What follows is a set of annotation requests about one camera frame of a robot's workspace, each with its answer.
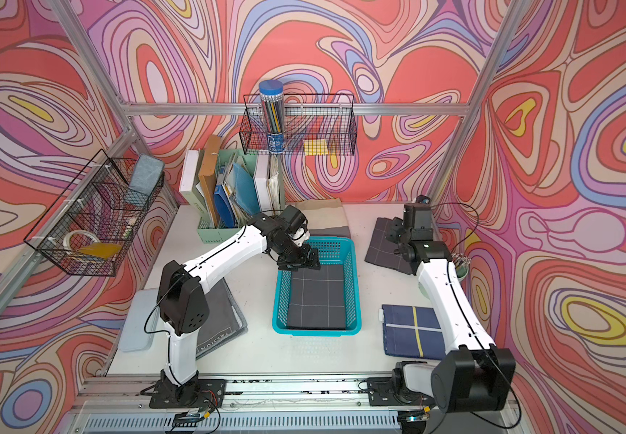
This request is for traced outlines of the dark grey checked pillowcase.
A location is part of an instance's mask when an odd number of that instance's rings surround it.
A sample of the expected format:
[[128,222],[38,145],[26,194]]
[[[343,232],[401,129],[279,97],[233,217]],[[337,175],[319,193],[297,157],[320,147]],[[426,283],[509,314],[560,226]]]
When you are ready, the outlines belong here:
[[291,273],[287,328],[345,330],[344,268],[340,264]]

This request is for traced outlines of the teal plastic basket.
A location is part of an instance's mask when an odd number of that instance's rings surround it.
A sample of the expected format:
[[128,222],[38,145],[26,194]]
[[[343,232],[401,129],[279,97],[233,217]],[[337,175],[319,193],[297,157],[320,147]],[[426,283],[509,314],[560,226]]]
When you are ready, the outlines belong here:
[[312,236],[308,243],[318,249],[320,264],[340,264],[344,268],[346,323],[345,330],[300,330],[287,328],[291,271],[278,273],[272,328],[281,335],[292,336],[354,336],[362,328],[355,244],[349,238]]

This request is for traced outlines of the grey pillowcase with label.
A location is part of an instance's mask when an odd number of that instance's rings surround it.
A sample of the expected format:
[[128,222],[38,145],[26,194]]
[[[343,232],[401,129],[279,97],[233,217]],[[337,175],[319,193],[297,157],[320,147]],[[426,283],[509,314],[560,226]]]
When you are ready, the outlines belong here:
[[210,315],[198,330],[196,360],[215,352],[248,331],[244,314],[224,278],[210,289],[206,301]]

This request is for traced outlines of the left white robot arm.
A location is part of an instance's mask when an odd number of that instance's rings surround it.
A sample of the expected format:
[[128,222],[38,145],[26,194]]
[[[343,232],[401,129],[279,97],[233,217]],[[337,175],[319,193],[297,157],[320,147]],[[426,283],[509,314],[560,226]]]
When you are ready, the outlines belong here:
[[168,359],[163,374],[176,387],[193,381],[197,331],[209,318],[206,295],[230,272],[264,253],[276,255],[280,271],[320,269],[318,250],[309,244],[307,217],[296,207],[253,215],[219,246],[202,256],[162,269],[157,294],[160,319],[168,332]]

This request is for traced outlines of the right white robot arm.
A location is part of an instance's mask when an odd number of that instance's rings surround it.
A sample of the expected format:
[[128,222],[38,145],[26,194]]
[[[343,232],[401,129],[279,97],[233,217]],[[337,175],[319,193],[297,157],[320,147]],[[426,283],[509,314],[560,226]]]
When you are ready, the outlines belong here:
[[449,248],[434,239],[428,199],[406,203],[386,238],[397,245],[432,302],[445,349],[434,367],[400,363],[394,370],[398,392],[428,396],[444,413],[503,410],[512,391],[515,358],[496,346],[470,306]]

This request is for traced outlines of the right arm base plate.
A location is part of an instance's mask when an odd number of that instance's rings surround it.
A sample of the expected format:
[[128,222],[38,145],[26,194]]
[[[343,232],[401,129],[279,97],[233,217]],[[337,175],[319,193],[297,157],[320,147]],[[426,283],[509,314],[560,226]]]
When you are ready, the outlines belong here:
[[372,407],[434,407],[434,398],[397,385],[392,377],[368,377],[358,384]]

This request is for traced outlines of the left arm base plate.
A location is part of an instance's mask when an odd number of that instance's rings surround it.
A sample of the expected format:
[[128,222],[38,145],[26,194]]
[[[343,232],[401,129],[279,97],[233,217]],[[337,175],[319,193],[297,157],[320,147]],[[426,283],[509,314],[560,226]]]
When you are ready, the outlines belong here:
[[149,406],[151,409],[221,408],[225,387],[223,379],[191,380],[183,386],[161,379],[150,394]]

